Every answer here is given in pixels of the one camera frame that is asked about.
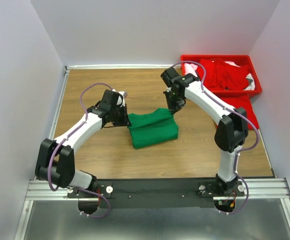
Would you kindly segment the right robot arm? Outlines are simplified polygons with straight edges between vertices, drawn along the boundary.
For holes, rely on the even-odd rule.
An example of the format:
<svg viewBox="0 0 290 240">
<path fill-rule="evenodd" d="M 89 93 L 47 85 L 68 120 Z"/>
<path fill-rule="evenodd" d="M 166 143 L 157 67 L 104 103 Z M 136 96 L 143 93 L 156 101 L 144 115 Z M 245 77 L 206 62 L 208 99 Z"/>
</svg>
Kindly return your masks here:
<svg viewBox="0 0 290 240">
<path fill-rule="evenodd" d="M 184 107 L 187 100 L 204 110 L 216 123 L 214 141 L 220 149 L 220 167 L 215 176 L 214 189 L 218 195 L 231 191 L 237 184 L 237 154 L 248 136 L 247 112 L 234 108 L 210 92 L 198 76 L 188 73 L 184 76 L 170 67 L 163 71 L 161 79 L 167 90 L 169 112 L 174 115 Z"/>
</svg>

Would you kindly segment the green t shirt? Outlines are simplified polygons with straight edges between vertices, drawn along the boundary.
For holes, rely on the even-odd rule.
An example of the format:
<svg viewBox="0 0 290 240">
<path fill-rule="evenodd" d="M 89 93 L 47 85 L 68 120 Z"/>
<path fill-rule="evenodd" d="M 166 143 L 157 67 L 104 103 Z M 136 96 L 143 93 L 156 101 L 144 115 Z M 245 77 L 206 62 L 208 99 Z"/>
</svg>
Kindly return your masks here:
<svg viewBox="0 0 290 240">
<path fill-rule="evenodd" d="M 133 147 L 141 149 L 156 144 L 176 140 L 179 127 L 167 108 L 158 108 L 152 113 L 128 115 L 128 127 Z"/>
</svg>

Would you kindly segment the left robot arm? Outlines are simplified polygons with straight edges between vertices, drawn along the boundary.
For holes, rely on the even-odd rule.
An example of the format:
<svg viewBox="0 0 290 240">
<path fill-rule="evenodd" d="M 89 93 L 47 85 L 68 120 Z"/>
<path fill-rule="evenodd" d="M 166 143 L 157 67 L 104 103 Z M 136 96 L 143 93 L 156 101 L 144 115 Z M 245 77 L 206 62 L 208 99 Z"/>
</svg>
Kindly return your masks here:
<svg viewBox="0 0 290 240">
<path fill-rule="evenodd" d="M 35 166 L 35 176 L 45 180 L 53 191 L 61 188 L 80 188 L 96 191 L 96 176 L 77 170 L 75 154 L 93 134 L 111 123 L 114 127 L 129 127 L 125 99 L 127 92 L 105 90 L 102 99 L 84 109 L 83 117 L 67 132 L 42 141 Z"/>
</svg>

